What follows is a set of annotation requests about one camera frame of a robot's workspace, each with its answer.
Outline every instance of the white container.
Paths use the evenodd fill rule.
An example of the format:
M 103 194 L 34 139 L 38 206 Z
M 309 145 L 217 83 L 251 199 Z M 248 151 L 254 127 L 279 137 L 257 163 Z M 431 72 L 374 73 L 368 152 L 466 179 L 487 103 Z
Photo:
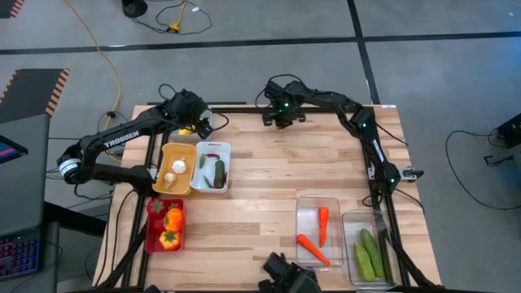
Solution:
M 228 190 L 228 181 L 230 179 L 230 157 L 231 157 L 231 145 L 228 142 L 199 142 L 197 146 L 197 161 L 195 162 L 195 172 L 192 178 L 192 188 L 205 193 L 225 193 Z M 215 158 L 206 158 L 204 166 L 199 168 L 199 162 L 202 154 L 217 154 L 225 163 L 226 182 L 225 186 L 221 189 L 208 188 L 204 177 L 206 177 L 211 183 L 215 178 Z

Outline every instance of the carrot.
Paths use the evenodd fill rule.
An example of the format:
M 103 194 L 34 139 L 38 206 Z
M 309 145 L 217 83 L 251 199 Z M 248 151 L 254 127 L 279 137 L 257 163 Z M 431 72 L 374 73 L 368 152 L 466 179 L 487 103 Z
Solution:
M 318 208 L 318 227 L 320 228 L 320 247 L 324 247 L 327 238 L 327 221 L 329 220 L 329 210 Z
M 303 248 L 307 249 L 309 252 L 313 253 L 321 262 L 326 265 L 331 265 L 331 262 L 311 243 L 311 241 L 304 234 L 299 234 L 296 237 L 296 241 Z

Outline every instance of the rgb keyboard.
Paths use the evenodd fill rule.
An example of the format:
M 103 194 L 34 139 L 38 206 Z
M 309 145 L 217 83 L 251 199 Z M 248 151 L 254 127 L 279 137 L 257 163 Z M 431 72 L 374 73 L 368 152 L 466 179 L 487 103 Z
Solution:
M 0 237 L 0 281 L 38 270 L 40 230 Z

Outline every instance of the wooden table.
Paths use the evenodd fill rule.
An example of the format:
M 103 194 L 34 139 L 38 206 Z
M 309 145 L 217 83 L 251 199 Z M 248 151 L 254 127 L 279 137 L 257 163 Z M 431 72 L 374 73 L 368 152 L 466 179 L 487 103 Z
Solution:
M 134 118 L 149 106 L 136 106 Z M 403 139 L 395 107 L 374 107 L 377 121 Z M 306 123 L 296 123 L 279 132 L 264 127 L 259 114 L 227 114 L 230 124 L 213 134 L 213 141 L 232 146 L 230 188 L 223 195 L 200 194 L 183 198 L 187 208 L 186 246 L 175 253 L 152 254 L 146 284 L 161 290 L 255 290 L 269 278 L 261 266 L 270 252 L 284 252 L 295 260 L 296 199 L 303 195 L 327 195 L 340 202 L 342 213 L 365 208 L 361 200 L 369 194 L 361 144 L 342 128 L 334 114 L 308 114 Z M 224 122 L 214 115 L 215 125 Z M 388 159 L 398 167 L 410 165 L 404 145 L 380 131 Z M 127 142 L 122 165 L 143 164 L 148 137 Z M 157 162 L 160 137 L 156 140 Z M 401 182 L 403 191 L 418 198 L 414 183 Z M 104 280 L 112 264 L 116 214 L 130 185 L 120 184 L 114 193 L 109 223 L 108 258 Z M 404 249 L 434 283 L 440 283 L 431 240 L 421 209 L 397 192 L 393 195 Z M 116 260 L 125 254 L 137 195 L 130 195 L 120 215 Z M 147 213 L 143 213 L 145 223 Z M 100 274 L 102 246 L 94 280 Z M 134 258 L 131 285 L 138 279 L 142 249 Z M 323 290 L 354 290 L 342 269 L 318 273 Z

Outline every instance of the transparent bin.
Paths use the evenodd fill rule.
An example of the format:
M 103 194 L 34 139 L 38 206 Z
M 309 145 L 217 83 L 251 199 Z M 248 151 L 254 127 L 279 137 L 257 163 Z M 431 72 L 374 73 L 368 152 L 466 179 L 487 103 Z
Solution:
M 327 238 L 324 247 L 319 247 L 318 208 L 329 209 Z M 296 200 L 296 234 L 304 234 L 313 245 L 331 262 L 331 266 L 322 263 L 311 252 L 296 244 L 296 260 L 303 267 L 319 269 L 338 268 L 344 262 L 344 240 L 339 201 L 326 196 L 301 196 Z
M 351 283 L 362 290 L 386 291 L 396 286 L 400 279 L 398 259 L 391 244 L 383 238 L 388 234 L 385 217 L 381 212 L 372 209 L 357 209 L 342 215 L 342 227 L 344 229 L 345 250 L 348 258 L 348 274 Z M 373 235 L 379 248 L 383 262 L 384 278 L 376 278 L 373 282 L 361 279 L 358 272 L 357 261 L 354 256 L 354 243 L 363 245 L 360 231 L 368 229 Z

